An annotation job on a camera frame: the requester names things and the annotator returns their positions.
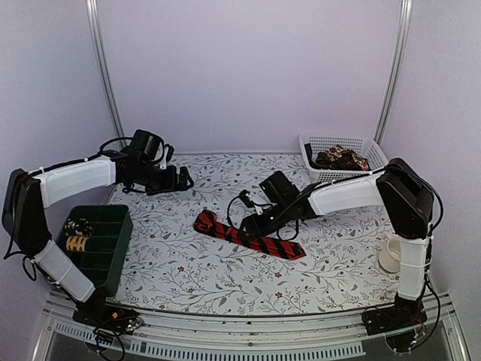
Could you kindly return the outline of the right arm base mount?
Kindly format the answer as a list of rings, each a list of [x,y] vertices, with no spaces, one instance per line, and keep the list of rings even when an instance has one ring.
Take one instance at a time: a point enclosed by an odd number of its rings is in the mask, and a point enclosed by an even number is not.
[[[416,301],[404,300],[396,295],[392,306],[386,308],[372,306],[363,310],[361,318],[367,334],[379,335],[408,328],[405,332],[386,336],[386,344],[396,354],[411,353],[420,348],[433,336],[441,315],[440,297],[430,284],[428,290],[437,304],[434,325],[430,330],[427,327],[428,315],[422,303],[423,295]]]

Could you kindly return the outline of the red black striped tie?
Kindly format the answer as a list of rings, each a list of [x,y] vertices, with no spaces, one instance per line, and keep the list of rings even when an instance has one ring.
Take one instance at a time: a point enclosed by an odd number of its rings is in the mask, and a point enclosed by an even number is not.
[[[193,223],[193,229],[202,235],[208,235],[276,258],[297,260],[307,255],[299,243],[268,236],[253,236],[236,230],[232,226],[218,222],[217,215],[210,210],[203,210],[197,216]]]

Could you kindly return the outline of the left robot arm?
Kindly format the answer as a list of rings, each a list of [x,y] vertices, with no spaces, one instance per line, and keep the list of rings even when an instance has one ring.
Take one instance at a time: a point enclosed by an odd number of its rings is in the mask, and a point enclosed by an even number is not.
[[[2,211],[2,225],[11,237],[5,257],[21,255],[34,270],[44,273],[74,300],[83,303],[83,315],[95,326],[106,326],[111,309],[92,297],[94,283],[84,275],[54,241],[48,228],[46,210],[65,199],[100,187],[117,184],[124,193],[161,193],[187,191],[194,181],[187,167],[170,165],[174,148],[163,139],[138,129],[125,139],[122,150],[111,149],[106,141],[92,156],[11,172]]]

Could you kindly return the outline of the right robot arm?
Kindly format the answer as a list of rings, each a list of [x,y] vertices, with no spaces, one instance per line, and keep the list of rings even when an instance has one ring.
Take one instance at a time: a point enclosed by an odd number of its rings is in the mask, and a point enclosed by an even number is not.
[[[275,233],[292,221],[382,205],[401,246],[397,295],[403,300],[389,310],[389,322],[404,328],[416,318],[414,301],[424,289],[428,239],[435,227],[431,222],[434,191],[403,159],[393,158],[385,167],[367,174],[309,184],[303,190],[298,190],[281,171],[259,186],[272,207],[240,223],[241,230],[256,236]]]

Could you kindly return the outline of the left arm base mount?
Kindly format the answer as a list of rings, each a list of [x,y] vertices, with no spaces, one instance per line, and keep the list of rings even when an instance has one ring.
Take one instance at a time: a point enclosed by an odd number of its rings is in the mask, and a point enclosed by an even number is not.
[[[113,347],[119,348],[122,356],[127,347],[122,340],[124,335],[133,335],[144,325],[140,314],[128,308],[108,305],[103,295],[91,297],[86,302],[74,300],[73,320],[86,326],[92,326],[95,351],[104,359],[105,353]]]

